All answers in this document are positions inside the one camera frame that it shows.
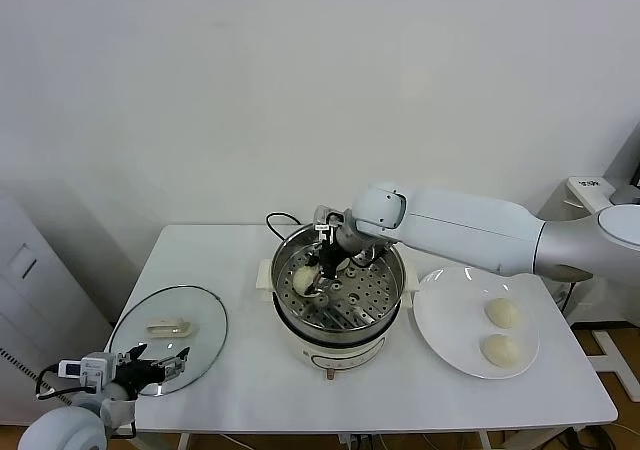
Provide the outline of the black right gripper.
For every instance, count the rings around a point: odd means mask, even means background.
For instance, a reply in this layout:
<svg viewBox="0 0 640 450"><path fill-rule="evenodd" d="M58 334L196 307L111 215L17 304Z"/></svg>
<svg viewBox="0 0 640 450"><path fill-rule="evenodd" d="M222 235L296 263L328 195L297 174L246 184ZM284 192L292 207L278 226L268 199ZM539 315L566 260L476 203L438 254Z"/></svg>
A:
<svg viewBox="0 0 640 450"><path fill-rule="evenodd" d="M319 236L321 237L319 249L309 252L305 263L306 267L320 269L320 273L307 287L309 300L328 295L334 280L324 276L335 276L338 265L345 260L345 250L338 243L334 230L322 230Z"/></svg>

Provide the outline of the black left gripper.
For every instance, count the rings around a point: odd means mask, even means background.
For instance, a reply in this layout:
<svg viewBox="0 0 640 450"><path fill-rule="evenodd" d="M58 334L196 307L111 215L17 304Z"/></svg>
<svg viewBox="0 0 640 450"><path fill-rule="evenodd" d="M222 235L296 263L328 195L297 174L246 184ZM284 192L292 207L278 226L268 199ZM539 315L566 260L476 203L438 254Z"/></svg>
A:
<svg viewBox="0 0 640 450"><path fill-rule="evenodd" d="M186 347L175 356L160 361L135 362L146 350L145 343L139 343L124 353L117 354L115 384L124 389L129 399L137 399L140 392L150 384L170 381L181 375L186 367L190 348Z"/></svg>

